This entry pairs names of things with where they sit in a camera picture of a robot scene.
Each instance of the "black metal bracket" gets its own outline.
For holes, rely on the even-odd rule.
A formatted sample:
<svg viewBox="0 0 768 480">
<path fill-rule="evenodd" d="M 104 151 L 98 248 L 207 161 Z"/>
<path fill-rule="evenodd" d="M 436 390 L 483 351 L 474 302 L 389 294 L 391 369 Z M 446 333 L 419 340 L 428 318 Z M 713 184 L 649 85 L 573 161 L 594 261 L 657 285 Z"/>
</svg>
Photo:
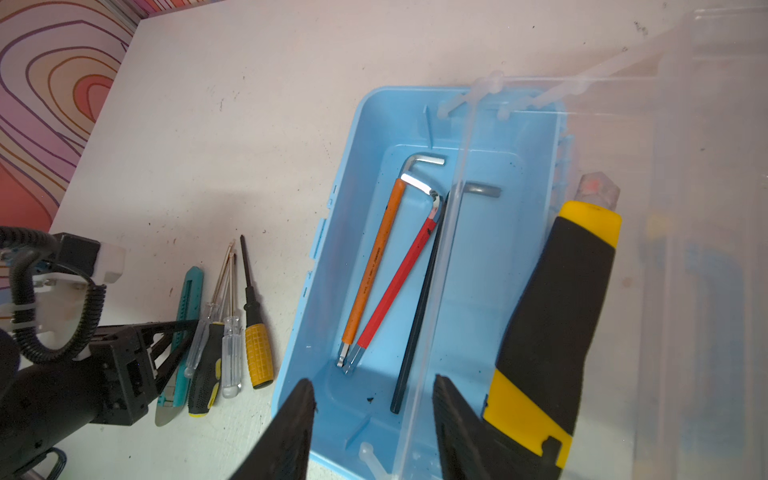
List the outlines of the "black metal bracket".
<svg viewBox="0 0 768 480">
<path fill-rule="evenodd" d="M 105 401 L 93 423 L 133 425 L 168 384 L 192 341 L 197 321 L 100 326 L 88 348 L 104 373 Z M 175 332 L 188 335 L 157 366 Z M 155 342 L 158 333 L 162 337 Z"/>
</svg>

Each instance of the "wavy line pattern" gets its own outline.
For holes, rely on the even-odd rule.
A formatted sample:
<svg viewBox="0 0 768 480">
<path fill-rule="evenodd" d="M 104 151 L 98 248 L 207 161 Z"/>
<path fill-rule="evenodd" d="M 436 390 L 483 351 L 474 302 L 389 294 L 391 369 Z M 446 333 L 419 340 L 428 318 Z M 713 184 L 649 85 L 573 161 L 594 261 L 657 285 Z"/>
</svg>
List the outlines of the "wavy line pattern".
<svg viewBox="0 0 768 480">
<path fill-rule="evenodd" d="M 147 15 L 151 15 L 157 12 L 164 12 L 166 10 L 173 10 L 178 7 L 185 7 L 187 5 L 195 5 L 197 3 L 205 3 L 205 0 L 128 0 L 133 2 L 138 8 L 144 10 Z"/>
<path fill-rule="evenodd" d="M 48 231 L 130 42 L 98 0 L 0 0 L 0 225 Z"/>
</svg>

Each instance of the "clear plastic lid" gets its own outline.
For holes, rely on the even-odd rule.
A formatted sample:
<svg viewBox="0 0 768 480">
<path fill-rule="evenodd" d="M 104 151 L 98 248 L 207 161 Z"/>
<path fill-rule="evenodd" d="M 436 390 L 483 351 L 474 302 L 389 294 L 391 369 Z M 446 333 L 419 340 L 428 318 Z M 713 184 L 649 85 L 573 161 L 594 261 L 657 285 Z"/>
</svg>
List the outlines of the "clear plastic lid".
<svg viewBox="0 0 768 480">
<path fill-rule="evenodd" d="M 768 10 L 694 12 L 641 50 L 576 78 L 494 74 L 441 106 L 468 121 L 393 474 L 441 477 L 435 374 L 482 413 L 552 219 L 603 171 L 624 223 L 562 478 L 762 475 Z"/>
</svg>

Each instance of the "teal utility knife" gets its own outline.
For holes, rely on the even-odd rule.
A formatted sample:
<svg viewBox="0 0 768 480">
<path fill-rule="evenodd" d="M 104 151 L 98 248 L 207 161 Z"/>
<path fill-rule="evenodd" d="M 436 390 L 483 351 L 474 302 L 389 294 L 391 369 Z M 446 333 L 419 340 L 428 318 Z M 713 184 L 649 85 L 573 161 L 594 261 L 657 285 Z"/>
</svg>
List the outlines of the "teal utility knife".
<svg viewBox="0 0 768 480">
<path fill-rule="evenodd" d="M 181 288 L 181 298 L 179 299 L 179 310 L 176 315 L 176 321 L 200 319 L 200 299 L 203 296 L 203 271 L 193 266 L 187 271 L 184 277 L 184 286 Z M 178 348 L 184 339 L 184 332 L 174 333 L 174 340 L 171 343 L 171 349 Z M 176 376 L 171 377 L 163 392 L 157 397 L 157 410 L 154 413 L 154 424 L 158 427 L 166 425 L 174 419 L 176 415 L 184 409 L 187 402 L 187 391 L 189 390 L 190 380 L 184 376 L 184 368 L 187 365 L 187 354 L 179 363 Z"/>
</svg>

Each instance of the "white table surface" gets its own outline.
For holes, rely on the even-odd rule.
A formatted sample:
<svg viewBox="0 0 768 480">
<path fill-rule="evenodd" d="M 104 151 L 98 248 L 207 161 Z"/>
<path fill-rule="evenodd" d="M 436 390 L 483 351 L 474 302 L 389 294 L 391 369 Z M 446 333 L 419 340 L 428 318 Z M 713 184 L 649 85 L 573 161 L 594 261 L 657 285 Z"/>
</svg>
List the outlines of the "white table surface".
<svg viewBox="0 0 768 480">
<path fill-rule="evenodd" d="M 245 234 L 279 365 L 367 92 L 576 74 L 702 6 L 722 2 L 226 0 L 144 20 L 51 231 L 127 249 L 102 317 L 113 324 L 173 320 L 193 265 L 209 297 L 227 242 Z M 62 478 L 227 478 L 272 394 L 247 389 L 162 429 L 154 406 L 130 428 L 86 425 L 60 445 Z M 336 475 L 311 464 L 309 477 Z"/>
</svg>

